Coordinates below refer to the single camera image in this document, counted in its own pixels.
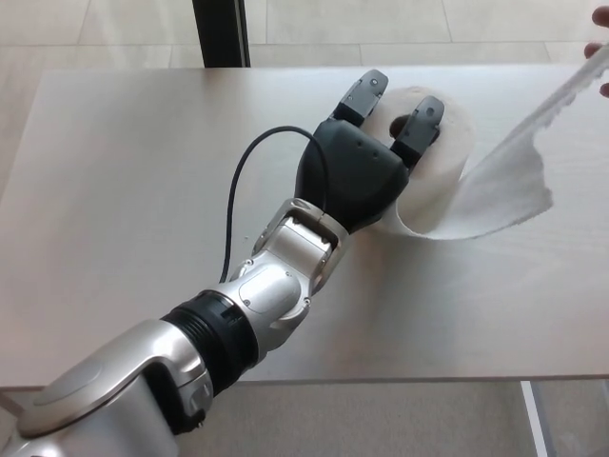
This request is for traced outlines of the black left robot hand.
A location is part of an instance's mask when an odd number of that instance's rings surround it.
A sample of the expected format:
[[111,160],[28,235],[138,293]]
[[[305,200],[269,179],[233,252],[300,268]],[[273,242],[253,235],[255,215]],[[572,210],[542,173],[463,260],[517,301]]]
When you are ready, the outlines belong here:
[[324,155],[308,144],[297,168],[294,196],[350,233],[382,218],[441,133],[445,107],[433,95],[425,95],[389,129],[390,146],[364,132],[387,86],[388,77],[379,70],[364,73],[313,133]]

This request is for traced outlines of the person's bare hand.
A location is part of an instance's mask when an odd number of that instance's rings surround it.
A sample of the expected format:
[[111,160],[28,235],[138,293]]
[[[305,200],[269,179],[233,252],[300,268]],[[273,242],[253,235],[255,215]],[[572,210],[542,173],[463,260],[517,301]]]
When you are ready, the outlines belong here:
[[[601,28],[607,29],[609,27],[609,6],[599,6],[592,13],[592,22]],[[600,42],[590,42],[584,47],[584,57],[590,59],[598,50],[603,47]],[[599,89],[599,93],[605,97],[609,97],[609,85],[603,84]]]

